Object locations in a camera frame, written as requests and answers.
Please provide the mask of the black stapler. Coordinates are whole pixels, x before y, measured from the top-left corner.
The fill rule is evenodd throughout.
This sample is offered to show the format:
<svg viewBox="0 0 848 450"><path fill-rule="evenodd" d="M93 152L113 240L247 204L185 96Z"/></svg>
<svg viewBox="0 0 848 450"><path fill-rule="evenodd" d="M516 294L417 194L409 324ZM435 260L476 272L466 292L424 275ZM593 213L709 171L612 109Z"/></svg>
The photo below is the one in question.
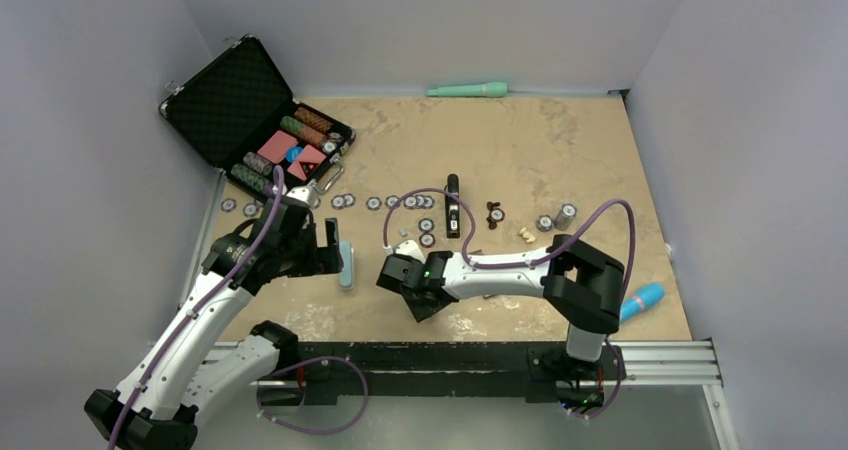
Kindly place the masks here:
<svg viewBox="0 0 848 450"><path fill-rule="evenodd" d="M445 195L445 220L446 220L446 237L449 239L458 239L460 237L460 205L452 198L452 195L459 195L459 177L456 174L447 176L446 185L444 187Z"/></svg>

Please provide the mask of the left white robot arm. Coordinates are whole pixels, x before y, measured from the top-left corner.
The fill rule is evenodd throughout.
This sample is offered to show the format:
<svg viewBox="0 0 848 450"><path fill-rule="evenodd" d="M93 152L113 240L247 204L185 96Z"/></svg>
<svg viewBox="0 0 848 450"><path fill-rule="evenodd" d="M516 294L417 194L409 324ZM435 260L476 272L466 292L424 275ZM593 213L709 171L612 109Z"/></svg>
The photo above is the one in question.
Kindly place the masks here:
<svg viewBox="0 0 848 450"><path fill-rule="evenodd" d="M298 337L264 321L204 376L202 363L230 322L272 280L337 274L338 222L319 245L310 207L269 199L261 214L218 238L183 307L138 366L114 389L97 389L84 411L110 449L188 449L199 427L239 388L297 369Z"/></svg>

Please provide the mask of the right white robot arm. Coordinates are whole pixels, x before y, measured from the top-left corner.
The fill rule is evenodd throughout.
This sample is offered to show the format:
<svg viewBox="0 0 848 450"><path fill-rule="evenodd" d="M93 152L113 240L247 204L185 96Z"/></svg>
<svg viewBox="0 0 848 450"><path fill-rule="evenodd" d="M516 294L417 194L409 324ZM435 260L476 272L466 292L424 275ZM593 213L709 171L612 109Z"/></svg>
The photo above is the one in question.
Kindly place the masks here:
<svg viewBox="0 0 848 450"><path fill-rule="evenodd" d="M476 297L542 299L568 323L564 369L584 377L599 366L605 340L619 330L630 271L592 245L560 234L549 247L513 254L434 251L419 260L394 252L385 258L376 285L400 295L418 322Z"/></svg>

